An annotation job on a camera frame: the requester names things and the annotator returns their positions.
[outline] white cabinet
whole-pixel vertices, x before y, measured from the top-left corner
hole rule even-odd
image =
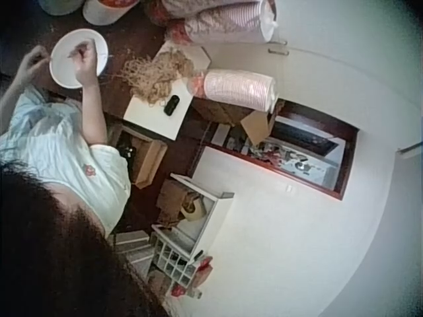
[[[281,63],[282,98],[348,122],[394,150],[421,141],[419,108],[362,72],[298,51]]]
[[[159,225],[152,227],[160,239],[192,261],[199,254],[205,254],[212,246],[232,205],[234,194],[215,192],[186,176],[171,174],[171,177],[201,195],[207,215],[196,221],[182,220],[171,230]]]
[[[274,39],[356,67],[419,104],[422,30],[403,2],[276,0]]]

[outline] cell phone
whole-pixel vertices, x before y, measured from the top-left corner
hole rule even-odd
[[[173,114],[174,110],[176,109],[176,106],[178,106],[179,100],[180,99],[177,95],[174,94],[173,96],[171,96],[171,99],[169,99],[164,109],[165,113],[168,116],[171,116]]]

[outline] white shirt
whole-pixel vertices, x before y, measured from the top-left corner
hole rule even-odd
[[[113,147],[87,145],[80,134],[78,110],[45,104],[37,94],[26,91],[19,98],[11,126],[0,137],[0,158],[20,160],[42,182],[70,188],[95,213],[108,236],[130,195],[127,162]]]

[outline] cooked noodles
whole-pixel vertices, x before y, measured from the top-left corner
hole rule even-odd
[[[122,76],[131,86],[132,94],[149,104],[166,99],[172,82],[179,77],[190,77],[192,61],[179,50],[160,53],[155,59],[133,59],[125,62]]]

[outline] white shelf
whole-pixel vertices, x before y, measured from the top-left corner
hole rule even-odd
[[[199,193],[206,208],[206,216],[197,221],[182,220],[171,230],[153,225],[153,230],[169,246],[192,261],[198,254],[208,251],[212,246],[233,202],[233,193],[206,189],[191,178],[176,174],[171,177],[191,190]]]

